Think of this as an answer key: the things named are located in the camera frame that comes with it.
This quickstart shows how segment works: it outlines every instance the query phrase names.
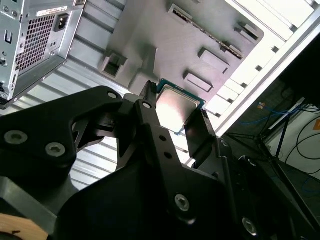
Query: blue cable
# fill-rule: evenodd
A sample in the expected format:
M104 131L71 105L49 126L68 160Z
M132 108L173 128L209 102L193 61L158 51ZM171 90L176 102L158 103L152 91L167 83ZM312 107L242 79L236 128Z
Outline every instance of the blue cable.
M261 119L259 119L257 121L247 121L247 122L240 121L240 123L244 124L244 125L257 124L257 123L260 123L260 122L262 122L262 121L264 121L264 120L266 120L268 118L271 118L271 117L274 117L274 116L279 116L279 115L284 115L284 114L294 114L299 110L300 110L299 108L296 108L291 112L288 112L288 111L276 112L275 114L272 114L271 116L266 116L266 117L261 118Z
M307 180L304 181L304 183L302 185L302 191L304 191L306 193L320 193L320 191L314 191L314 190L305 189L305 185L307 184L307 182L309 182L310 179L311 179L311 177L309 177Z

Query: corrugated metal surface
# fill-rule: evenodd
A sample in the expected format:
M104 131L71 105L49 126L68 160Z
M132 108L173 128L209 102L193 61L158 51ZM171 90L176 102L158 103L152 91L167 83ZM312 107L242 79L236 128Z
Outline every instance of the corrugated metal surface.
M66 65L0 114L7 115L101 85L116 90L122 96L128 93L127 89L98 72L98 64L125 4L126 0L89 0ZM181 162L188 162L186 138L174 134L172 138ZM116 166L117 141L106 137L102 143L78 153L70 174L73 184L83 189L114 172Z

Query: silver metal panel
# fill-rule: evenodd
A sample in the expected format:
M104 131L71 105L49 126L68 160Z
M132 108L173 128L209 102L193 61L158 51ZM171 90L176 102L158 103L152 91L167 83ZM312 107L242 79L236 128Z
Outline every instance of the silver metal panel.
M192 21L198 26L187 24L183 19L177 20L176 14L169 10L172 4L191 15ZM235 31L235 28L241 29L246 24L258 33L255 43L247 41ZM208 102L263 37L264 34L258 27L224 0L208 0L199 4L192 0L131 0L110 38L108 50L128 59L123 70L114 77L115 82L126 88L131 86L138 69L142 67L147 46L154 46L157 48L154 74L158 79L166 79ZM231 44L239 49L243 57L239 59L225 51L222 45L226 42L226 45ZM227 63L228 70L221 71L217 66L200 59L199 51L202 48ZM208 93L184 81L186 72L191 72L212 85L211 91ZM138 90L140 88L133 88L132 93L139 94Z
M107 48L109 38L112 34L83 17L80 21L77 35L103 50Z
M75 39L72 44L70 56L78 59L85 65L88 65L94 69L98 69L98 65L100 59L103 57L103 54L102 52L86 45L78 39Z

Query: hole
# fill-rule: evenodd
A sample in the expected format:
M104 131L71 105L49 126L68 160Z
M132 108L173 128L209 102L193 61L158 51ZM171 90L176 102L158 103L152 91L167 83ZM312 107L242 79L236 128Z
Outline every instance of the hole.
M12 134L11 139L12 140L21 140L22 136L20 134L15 133L15 134Z
M170 153L165 152L164 155L167 159L172 159L172 155Z
M8 44L12 44L12 39L14 37L14 34L12 32L10 32L10 34L8 34L8 30L5 30L4 32L4 41Z
M187 206L187 203L186 203L186 201L184 199L180 198L178 201L183 207Z
M104 69L104 72L115 77L120 69L120 66L121 66L120 57L113 54L110 57L109 62Z
M167 141L166 137L164 137L164 136L162 136L162 135L159 136L159 138L161 139L161 141L164 141L164 142Z
M115 95L113 92L108 92L108 96L112 99L116 99L117 95Z
M12 83L14 84L16 82L16 80L17 80L17 74L14 75Z
M61 149L58 146L52 146L52 147L50 147L50 151L53 153L60 153Z
M0 56L0 66L2 66L2 67L8 66L7 60L2 56Z

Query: black cable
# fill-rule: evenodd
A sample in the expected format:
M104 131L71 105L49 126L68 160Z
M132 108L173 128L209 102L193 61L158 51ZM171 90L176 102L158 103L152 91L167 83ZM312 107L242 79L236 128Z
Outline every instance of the black cable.
M309 124L311 124L313 121L317 120L318 118L319 118L319 116L317 116L317 117L313 118L311 121L309 121L309 122L302 128L302 130L299 132L299 135L298 135L298 137L297 137L297 139L296 139L296 145L295 145L295 147L296 147L298 153L300 154L300 156L304 157L305 159L309 159L309 160L320 160L320 157L317 157L317 158L307 157L307 156L303 155L303 154L300 152L300 150L299 150L299 144L300 144L300 143L299 143L299 138L300 138L302 132L306 129L307 126L309 126Z
M291 150L291 152L289 153L289 155L286 157L286 160L284 161L284 163L287 164L290 155L293 153L293 151L294 151L295 149L298 148L298 145L299 145L299 144L303 143L304 141L306 141L306 140L308 140L308 139L310 139L310 138L312 138L312 137L318 136L318 135L320 135L320 133L317 133L317 134L308 136L308 137L306 137L305 139L301 140L301 141ZM305 172L305 171L301 171L301 172L303 172L303 173L305 173L305 174L316 174L316 173L320 172L320 169L317 170L317 171L315 171L315 172Z

